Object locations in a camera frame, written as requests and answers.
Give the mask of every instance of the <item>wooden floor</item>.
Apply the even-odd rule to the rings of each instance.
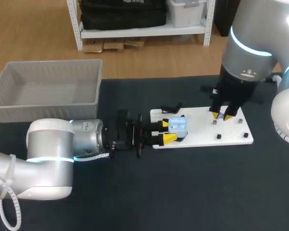
[[[214,29],[209,47],[158,38],[141,51],[84,54],[77,51],[66,0],[0,0],[0,72],[9,61],[99,58],[103,78],[216,75],[226,40]]]

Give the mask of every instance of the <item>black bag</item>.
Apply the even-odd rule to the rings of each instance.
[[[119,30],[166,24],[166,0],[82,0],[80,7],[86,30]]]
[[[218,0],[215,6],[214,22],[221,36],[229,35],[240,0]]]

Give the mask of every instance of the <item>shelf leg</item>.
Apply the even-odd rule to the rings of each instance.
[[[208,0],[208,13],[207,13],[207,23],[206,23],[206,32],[204,35],[204,46],[210,45],[210,39],[211,39],[211,32],[212,32],[212,24],[213,24],[213,18],[214,18],[214,9],[215,9],[215,1],[216,0]]]
[[[82,51],[82,40],[77,19],[77,0],[66,0],[68,5],[69,16],[71,17],[71,23],[77,43],[78,51]]]

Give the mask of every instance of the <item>white storage box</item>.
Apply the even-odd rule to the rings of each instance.
[[[168,0],[173,25],[175,27],[199,25],[206,2],[207,0]]]

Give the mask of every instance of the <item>plastic storage bin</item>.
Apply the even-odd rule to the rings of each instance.
[[[102,60],[7,63],[0,75],[0,122],[95,119]]]
[[[173,25],[175,27],[199,25],[206,2],[207,0],[168,0]]]

